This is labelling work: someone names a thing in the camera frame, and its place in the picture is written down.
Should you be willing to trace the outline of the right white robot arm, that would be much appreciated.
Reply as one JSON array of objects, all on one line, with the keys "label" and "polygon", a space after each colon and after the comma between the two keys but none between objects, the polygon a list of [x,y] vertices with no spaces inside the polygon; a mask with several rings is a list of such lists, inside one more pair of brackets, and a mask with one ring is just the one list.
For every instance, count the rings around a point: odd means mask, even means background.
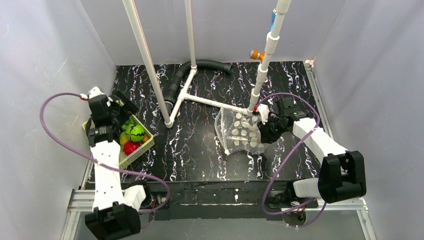
[{"label": "right white robot arm", "polygon": [[277,99],[275,104],[277,112],[271,112],[264,104],[253,109],[253,114],[261,118],[257,124],[261,143],[271,144],[283,133],[290,132],[302,140],[319,160],[320,172],[318,178],[289,181],[283,192],[267,196],[266,202],[289,204],[300,199],[317,198],[331,204],[365,196],[364,156],[334,141],[319,126],[318,119],[295,106],[293,97]]}]

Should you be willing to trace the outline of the clear polka dot zip bag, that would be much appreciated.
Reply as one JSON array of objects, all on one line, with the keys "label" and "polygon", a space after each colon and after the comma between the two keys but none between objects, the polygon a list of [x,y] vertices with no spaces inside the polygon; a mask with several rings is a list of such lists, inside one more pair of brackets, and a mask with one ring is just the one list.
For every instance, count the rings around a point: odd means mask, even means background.
[{"label": "clear polka dot zip bag", "polygon": [[244,115],[221,108],[215,118],[215,132],[226,155],[239,151],[262,154],[270,146],[261,142],[258,123],[261,118],[256,115]]}]

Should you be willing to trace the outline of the green striped fake watermelon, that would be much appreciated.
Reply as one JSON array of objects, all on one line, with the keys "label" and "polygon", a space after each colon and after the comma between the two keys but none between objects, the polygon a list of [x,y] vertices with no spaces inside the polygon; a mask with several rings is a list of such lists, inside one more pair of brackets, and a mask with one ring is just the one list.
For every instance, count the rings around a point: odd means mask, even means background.
[{"label": "green striped fake watermelon", "polygon": [[132,124],[125,130],[125,135],[129,141],[141,142],[145,137],[145,128],[140,124]]}]

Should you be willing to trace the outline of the orange fake fruit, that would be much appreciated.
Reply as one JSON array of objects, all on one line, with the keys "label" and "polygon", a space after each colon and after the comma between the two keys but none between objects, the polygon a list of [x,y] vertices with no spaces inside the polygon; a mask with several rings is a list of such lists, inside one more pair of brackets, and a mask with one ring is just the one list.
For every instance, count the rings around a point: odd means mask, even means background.
[{"label": "orange fake fruit", "polygon": [[151,138],[151,136],[147,133],[144,134],[144,137],[142,139],[142,143],[144,144],[145,142],[147,142],[149,139]]}]

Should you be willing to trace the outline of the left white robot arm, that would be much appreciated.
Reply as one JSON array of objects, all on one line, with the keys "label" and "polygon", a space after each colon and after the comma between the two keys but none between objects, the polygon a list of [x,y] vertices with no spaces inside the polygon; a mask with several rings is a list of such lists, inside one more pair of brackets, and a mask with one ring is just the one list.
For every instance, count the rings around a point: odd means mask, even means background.
[{"label": "left white robot arm", "polygon": [[107,95],[98,87],[88,92],[90,119],[86,133],[94,165],[95,194],[85,225],[98,240],[120,240],[141,231],[138,210],[146,198],[143,185],[122,190],[119,173],[122,125],[136,107],[119,94]]}]

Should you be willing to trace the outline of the green fake fruit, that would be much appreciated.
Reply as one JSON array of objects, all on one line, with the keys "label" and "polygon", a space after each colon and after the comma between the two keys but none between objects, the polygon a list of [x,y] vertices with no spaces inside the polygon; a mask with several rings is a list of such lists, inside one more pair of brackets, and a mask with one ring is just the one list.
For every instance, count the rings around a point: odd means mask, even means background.
[{"label": "green fake fruit", "polygon": [[128,141],[129,141],[129,139],[128,139],[126,133],[124,131],[121,132],[120,136],[119,136],[119,144],[121,146],[124,146]]}]

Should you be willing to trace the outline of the red fake apple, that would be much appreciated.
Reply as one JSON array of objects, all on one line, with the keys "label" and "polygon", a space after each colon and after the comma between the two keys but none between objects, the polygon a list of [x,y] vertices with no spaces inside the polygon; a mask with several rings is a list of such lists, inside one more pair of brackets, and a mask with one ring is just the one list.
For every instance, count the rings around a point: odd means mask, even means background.
[{"label": "red fake apple", "polygon": [[128,141],[123,146],[123,152],[126,156],[129,156],[133,152],[135,152],[140,146],[141,144],[139,142]]}]

